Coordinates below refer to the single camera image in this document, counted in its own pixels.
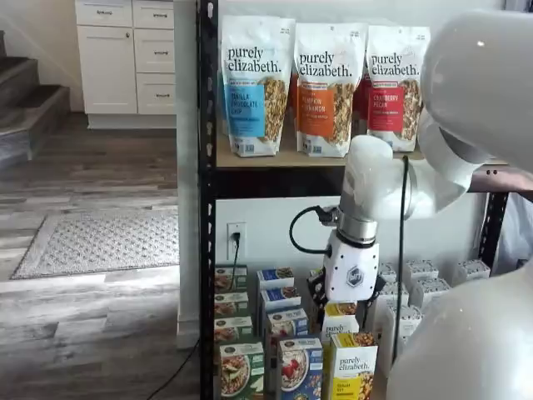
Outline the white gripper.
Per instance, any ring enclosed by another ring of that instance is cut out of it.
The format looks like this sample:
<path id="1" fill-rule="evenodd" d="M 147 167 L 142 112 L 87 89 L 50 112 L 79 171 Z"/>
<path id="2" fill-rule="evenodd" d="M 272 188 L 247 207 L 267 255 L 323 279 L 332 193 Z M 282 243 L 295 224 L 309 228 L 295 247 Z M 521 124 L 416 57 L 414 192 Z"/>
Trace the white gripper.
<path id="1" fill-rule="evenodd" d="M 366 328 L 370 307 L 386 284 L 386 280 L 377 275 L 378 263 L 377 242 L 351 242 L 337 229 L 331 232 L 323 259 L 325 270 L 313 269 L 306 279 L 311 297 L 309 321 L 312 333 L 321 331 L 328 302 L 358 302 L 356 317 L 359 328 Z"/>

